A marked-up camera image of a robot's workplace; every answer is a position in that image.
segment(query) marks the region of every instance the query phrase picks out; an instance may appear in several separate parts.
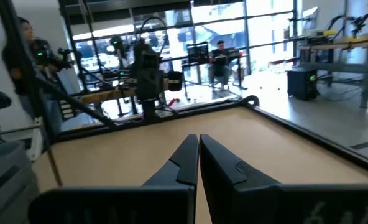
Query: computer monitor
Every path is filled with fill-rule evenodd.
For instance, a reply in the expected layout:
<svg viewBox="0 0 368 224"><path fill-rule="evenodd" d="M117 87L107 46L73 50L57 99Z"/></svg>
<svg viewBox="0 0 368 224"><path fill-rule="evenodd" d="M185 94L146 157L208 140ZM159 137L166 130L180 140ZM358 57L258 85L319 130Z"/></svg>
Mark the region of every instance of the computer monitor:
<svg viewBox="0 0 368 224"><path fill-rule="evenodd" d="M318 20L318 7L314 7L303 12L303 29L315 29Z"/></svg>

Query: woman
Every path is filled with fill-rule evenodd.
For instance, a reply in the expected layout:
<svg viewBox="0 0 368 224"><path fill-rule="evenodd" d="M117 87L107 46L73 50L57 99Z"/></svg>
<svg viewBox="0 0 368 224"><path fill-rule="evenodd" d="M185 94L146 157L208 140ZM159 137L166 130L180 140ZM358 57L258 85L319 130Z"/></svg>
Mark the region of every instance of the woman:
<svg viewBox="0 0 368 224"><path fill-rule="evenodd" d="M28 43L29 48L33 54L36 54L36 49L37 49L37 42L38 40L35 39L34 37L34 30L31 26L31 24L29 23L28 20L23 19L21 17L19 17L19 24L21 27L21 31L24 35L25 41ZM27 112L27 114L34 119L35 118L35 114L32 110L32 106L31 103L29 101L29 97L28 97L28 92L25 88L25 81L22 78L22 73L21 73L21 65L19 63L19 61L16 60L17 56L16 56L16 52L12 46L12 44L10 42L7 41L7 45L5 46L5 48L2 51L2 58L3 61L6 65L7 70L9 71L9 74L12 78L12 81L14 83L14 88L15 88L15 92L17 93L17 95L19 95L19 99L21 102L21 105L23 107L23 109ZM45 72L45 67L41 64L39 64L37 62L37 68L44 73ZM59 71L59 69L57 68L58 66L50 64L47 66L50 73L56 73Z"/></svg>

